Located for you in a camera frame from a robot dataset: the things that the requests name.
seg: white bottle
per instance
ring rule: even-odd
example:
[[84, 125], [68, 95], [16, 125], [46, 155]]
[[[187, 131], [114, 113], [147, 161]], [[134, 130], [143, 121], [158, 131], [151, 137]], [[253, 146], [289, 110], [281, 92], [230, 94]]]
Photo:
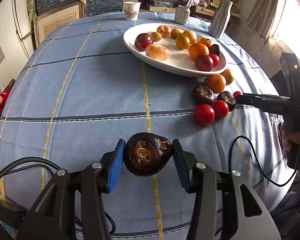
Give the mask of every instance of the white bottle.
[[190, 16], [190, 9], [179, 5], [174, 15], [174, 21], [180, 24], [187, 24]]
[[221, 38], [230, 19], [231, 6], [231, 1], [221, 0], [221, 4], [214, 13], [213, 22], [211, 23], [208, 31], [211, 36], [217, 39]]

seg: blue tablecloth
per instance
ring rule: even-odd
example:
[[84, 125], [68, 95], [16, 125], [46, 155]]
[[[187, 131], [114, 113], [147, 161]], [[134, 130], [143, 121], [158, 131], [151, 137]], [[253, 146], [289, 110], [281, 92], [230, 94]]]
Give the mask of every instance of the blue tablecloth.
[[[170, 141], [178, 138], [184, 150], [223, 172], [227, 172], [231, 142], [246, 135], [263, 170], [273, 180], [285, 182], [291, 171], [282, 160], [272, 115], [237, 106], [226, 118], [199, 126], [192, 118], [195, 104], [191, 98], [198, 80], [149, 66], [123, 44], [123, 34], [130, 27], [178, 25], [173, 17], [141, 12], [137, 21], [126, 21], [122, 12], [109, 13], [69, 22], [53, 31], [20, 73], [2, 113], [0, 170], [26, 156], [44, 157], [69, 172], [82, 170], [114, 150], [120, 138], [127, 141], [137, 132], [151, 131]], [[184, 27], [220, 45], [234, 74], [226, 90], [277, 95], [258, 64], [227, 35], [220, 40], [210, 37], [209, 24], [192, 17]], [[272, 209], [289, 185], [277, 188], [264, 181], [251, 153], [247, 142], [237, 143], [232, 166]], [[9, 175], [6, 194], [29, 208], [49, 179], [39, 168]], [[159, 202], [154, 202], [154, 194]], [[123, 166], [116, 189], [103, 199], [117, 226], [114, 239], [161, 236], [172, 240], [186, 239], [194, 197], [181, 187], [171, 158], [155, 177], [136, 177]], [[80, 216], [79, 195], [76, 212]], [[221, 213], [219, 196], [218, 223]]]

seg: dark brown water chestnut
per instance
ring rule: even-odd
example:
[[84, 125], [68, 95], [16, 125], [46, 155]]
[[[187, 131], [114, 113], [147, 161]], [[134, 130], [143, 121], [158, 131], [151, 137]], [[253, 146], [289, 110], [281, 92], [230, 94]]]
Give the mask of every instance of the dark brown water chestnut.
[[221, 92], [218, 95], [217, 100], [222, 100], [222, 101], [226, 102], [229, 107], [229, 112], [234, 110], [236, 102], [235, 102], [233, 95], [230, 92], [228, 92], [228, 91]]
[[209, 49], [210, 54], [216, 54], [218, 57], [220, 57], [220, 47], [218, 44], [213, 44], [211, 48]]
[[207, 104], [212, 106], [214, 103], [214, 94], [212, 90], [205, 85], [197, 85], [192, 90], [192, 98], [198, 104]]
[[124, 163], [137, 176], [158, 173], [172, 155], [172, 147], [165, 137], [141, 132], [130, 137], [124, 149]]

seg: red cloth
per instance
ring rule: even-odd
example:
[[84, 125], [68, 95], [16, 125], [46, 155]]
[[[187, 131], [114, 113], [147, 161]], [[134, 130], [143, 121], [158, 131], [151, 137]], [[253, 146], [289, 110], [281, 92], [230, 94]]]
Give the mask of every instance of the red cloth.
[[6, 104], [9, 94], [10, 94], [10, 90], [0, 94], [0, 110], [1, 111], [3, 110], [4, 105]]

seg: red tomato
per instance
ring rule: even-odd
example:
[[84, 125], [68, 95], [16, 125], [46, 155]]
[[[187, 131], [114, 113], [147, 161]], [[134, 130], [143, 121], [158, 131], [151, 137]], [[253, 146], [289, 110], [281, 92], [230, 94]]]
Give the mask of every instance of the red tomato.
[[211, 106], [201, 104], [194, 109], [193, 117], [198, 124], [209, 124], [214, 120], [214, 111]]
[[225, 101], [217, 100], [212, 105], [216, 119], [221, 119], [227, 116], [229, 107]]
[[234, 99], [237, 97], [237, 95], [243, 95], [243, 94], [242, 94], [242, 92], [240, 92], [240, 91], [234, 92], [234, 93], [233, 93]]
[[218, 57], [218, 55], [216, 55], [216, 54], [210, 54], [209, 56], [213, 60], [213, 66], [214, 67], [219, 64], [219, 57]]

